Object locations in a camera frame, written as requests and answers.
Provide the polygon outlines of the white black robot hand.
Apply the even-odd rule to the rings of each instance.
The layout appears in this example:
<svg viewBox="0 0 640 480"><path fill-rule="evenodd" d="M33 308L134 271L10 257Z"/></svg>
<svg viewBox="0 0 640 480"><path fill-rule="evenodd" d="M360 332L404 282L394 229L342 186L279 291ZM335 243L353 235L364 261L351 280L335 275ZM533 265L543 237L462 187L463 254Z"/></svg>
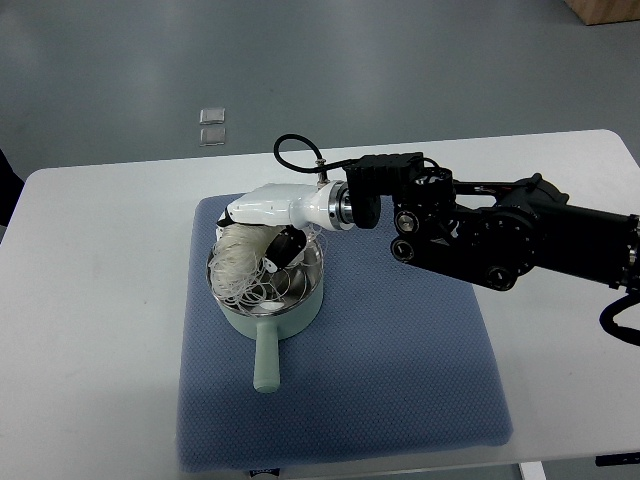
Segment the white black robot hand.
<svg viewBox="0 0 640 480"><path fill-rule="evenodd" d="M341 181L264 185L224 207L217 228L234 223L280 227L263 259L270 260L278 269L292 266L301 261L302 252L310 243L310 228L341 228L338 203L342 186Z"/></svg>

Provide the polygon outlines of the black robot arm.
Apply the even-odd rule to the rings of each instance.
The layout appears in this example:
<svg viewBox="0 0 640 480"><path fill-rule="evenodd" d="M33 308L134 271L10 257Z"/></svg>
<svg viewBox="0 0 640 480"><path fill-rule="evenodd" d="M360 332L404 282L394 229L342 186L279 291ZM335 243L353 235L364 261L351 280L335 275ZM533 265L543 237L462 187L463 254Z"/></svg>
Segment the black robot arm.
<svg viewBox="0 0 640 480"><path fill-rule="evenodd" d="M381 199L393 202L390 250L402 263L497 291L539 267L624 288L602 329L631 345L638 330L615 318L639 302L639 218L572 206L540 174L515 182L462 182L420 153L338 162L348 197L340 219L374 228Z"/></svg>

